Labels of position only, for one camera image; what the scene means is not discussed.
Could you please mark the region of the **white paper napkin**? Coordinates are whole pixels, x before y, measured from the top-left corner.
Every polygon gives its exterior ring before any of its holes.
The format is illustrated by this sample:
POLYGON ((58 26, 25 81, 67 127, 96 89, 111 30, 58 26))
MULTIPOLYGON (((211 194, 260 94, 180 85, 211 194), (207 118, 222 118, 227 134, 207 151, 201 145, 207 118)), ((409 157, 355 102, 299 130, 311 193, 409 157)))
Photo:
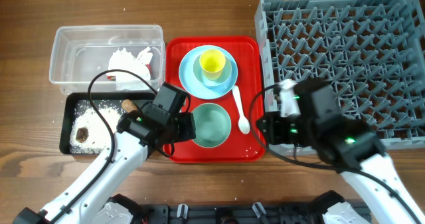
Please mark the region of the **white paper napkin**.
MULTIPOLYGON (((108 70, 128 70, 144 79, 151 80, 150 63, 153 58, 151 48, 147 47, 133 56, 126 48, 118 49, 112 54, 108 63, 108 70)), ((147 85, 139 78, 126 72, 109 72, 106 74, 109 80, 116 82, 116 89, 122 90, 149 90, 147 85)))

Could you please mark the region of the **mint green bowl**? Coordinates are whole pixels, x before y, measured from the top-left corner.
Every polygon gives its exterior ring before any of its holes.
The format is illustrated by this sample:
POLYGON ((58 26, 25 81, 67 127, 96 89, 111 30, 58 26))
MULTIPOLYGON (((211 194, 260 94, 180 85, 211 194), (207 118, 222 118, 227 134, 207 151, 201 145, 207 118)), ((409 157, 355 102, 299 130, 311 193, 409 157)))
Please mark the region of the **mint green bowl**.
POLYGON ((194 143, 202 148, 216 148, 223 144, 232 129, 228 112, 218 104, 204 103, 193 111, 195 120, 194 143))

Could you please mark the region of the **red snack wrapper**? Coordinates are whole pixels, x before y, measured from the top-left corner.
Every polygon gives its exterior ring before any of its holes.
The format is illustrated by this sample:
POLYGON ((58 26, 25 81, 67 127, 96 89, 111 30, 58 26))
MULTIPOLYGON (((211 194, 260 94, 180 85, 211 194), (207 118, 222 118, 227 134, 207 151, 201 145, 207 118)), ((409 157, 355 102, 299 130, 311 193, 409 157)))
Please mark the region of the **red snack wrapper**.
MULTIPOLYGON (((120 69, 120 70, 128 70, 140 77, 144 80, 151 80, 151 74, 148 67, 144 64, 139 64, 137 62, 125 62, 125 63, 114 63, 110 64, 108 67, 109 70, 120 69)), ((116 81, 116 82, 129 82, 129 81, 137 81, 139 78, 135 77, 132 74, 128 74, 126 72, 109 72, 106 74, 108 80, 116 81)))

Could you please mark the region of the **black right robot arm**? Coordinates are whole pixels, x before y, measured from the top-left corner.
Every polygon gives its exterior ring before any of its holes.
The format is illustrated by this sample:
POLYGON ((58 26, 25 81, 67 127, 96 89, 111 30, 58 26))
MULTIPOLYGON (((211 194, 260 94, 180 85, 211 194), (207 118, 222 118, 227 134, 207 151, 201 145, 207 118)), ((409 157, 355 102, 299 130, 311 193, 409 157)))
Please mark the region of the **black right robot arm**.
POLYGON ((338 173, 381 223, 424 222, 424 213, 376 132, 362 120, 344 117, 326 81, 286 79, 270 90, 279 92, 280 110, 250 124, 254 138, 268 153, 297 166, 338 173), (313 148, 321 163, 290 159, 270 149, 282 143, 313 148))

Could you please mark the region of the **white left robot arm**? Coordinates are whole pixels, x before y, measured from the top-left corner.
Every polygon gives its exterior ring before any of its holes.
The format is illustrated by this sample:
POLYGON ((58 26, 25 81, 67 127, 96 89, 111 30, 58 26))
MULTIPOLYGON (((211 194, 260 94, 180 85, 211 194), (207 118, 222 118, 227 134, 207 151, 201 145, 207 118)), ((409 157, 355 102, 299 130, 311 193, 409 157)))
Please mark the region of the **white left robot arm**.
POLYGON ((122 181, 164 145, 195 138, 190 112, 169 112, 152 103, 124 114, 112 144, 77 180, 39 212, 24 208, 14 223, 93 223, 122 181))

